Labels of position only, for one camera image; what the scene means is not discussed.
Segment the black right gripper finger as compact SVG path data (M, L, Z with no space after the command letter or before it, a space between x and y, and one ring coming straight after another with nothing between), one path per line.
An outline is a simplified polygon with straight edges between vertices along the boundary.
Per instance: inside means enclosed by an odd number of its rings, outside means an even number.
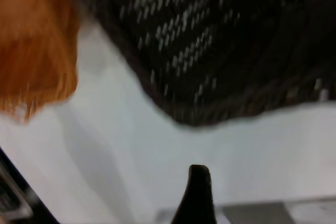
M206 166L189 167L187 186L171 223L217 223L211 175Z

